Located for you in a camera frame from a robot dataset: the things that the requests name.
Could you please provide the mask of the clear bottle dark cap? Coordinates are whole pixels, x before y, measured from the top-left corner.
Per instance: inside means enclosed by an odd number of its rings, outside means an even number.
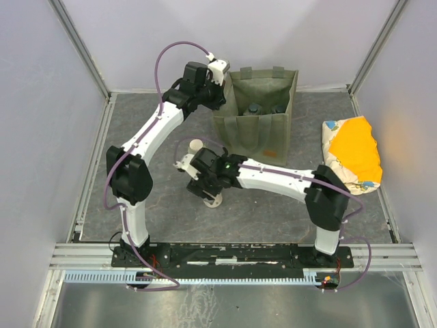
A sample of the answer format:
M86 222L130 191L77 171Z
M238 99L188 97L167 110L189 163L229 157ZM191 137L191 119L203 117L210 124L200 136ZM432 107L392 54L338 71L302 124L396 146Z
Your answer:
M285 105L274 105L271 109L272 114L280 114L285 113L287 110L287 107Z

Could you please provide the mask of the beige white-cap bottle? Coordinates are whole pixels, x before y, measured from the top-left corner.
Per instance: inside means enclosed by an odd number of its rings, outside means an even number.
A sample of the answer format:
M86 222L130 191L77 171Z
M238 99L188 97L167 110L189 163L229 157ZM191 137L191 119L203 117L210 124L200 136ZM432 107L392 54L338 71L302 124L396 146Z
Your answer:
M213 196L211 200L209 200L208 198L203 199L203 203L208 208L217 208L222 204L222 202L223 202L223 196L221 193L217 194L216 196Z

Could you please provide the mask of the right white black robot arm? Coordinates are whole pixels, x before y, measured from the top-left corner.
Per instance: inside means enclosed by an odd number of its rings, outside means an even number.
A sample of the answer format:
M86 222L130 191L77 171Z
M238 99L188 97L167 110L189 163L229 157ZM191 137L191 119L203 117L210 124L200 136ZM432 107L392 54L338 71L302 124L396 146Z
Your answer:
M186 154L177 166L191 178L187 189L209 207L219 205L223 189L230 188L268 191L302 202L316 227L306 262L320 267L338 263L341 225L351 193L329 167L286 169L239 154L217 155L206 147Z

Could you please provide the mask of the olive green canvas bag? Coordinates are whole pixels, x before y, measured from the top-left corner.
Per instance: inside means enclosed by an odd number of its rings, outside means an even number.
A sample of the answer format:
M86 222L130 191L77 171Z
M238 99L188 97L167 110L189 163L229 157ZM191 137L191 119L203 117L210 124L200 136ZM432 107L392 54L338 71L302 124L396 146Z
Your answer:
M280 66L230 72L225 79L226 103L213 113L212 125L230 153L276 166L287 164L292 129L292 110L299 71ZM262 114L244 116L256 103ZM272 114L274 105L285 105L285 113Z

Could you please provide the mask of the green liquid white-cap bottle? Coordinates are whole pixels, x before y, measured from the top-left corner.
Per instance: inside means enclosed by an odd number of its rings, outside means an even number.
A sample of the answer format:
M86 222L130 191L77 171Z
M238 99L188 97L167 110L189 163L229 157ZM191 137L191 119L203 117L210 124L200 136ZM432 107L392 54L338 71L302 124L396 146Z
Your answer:
M200 139L192 139L188 145L187 152L196 155L203 148L203 142Z

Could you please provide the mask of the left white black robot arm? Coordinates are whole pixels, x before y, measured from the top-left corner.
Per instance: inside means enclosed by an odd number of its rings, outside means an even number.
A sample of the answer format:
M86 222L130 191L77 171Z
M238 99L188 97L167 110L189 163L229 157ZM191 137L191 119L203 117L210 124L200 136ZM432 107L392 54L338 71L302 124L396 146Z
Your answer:
M229 62L212 59L209 64L190 61L184 74L161 97L152 117L120 147L106 153L105 194L112 193L122 214L122 240L131 245L127 259L136 267L150 261L145 224L145 199L153 180L148 165L170 133L199 106L218 110L225 104L224 84Z

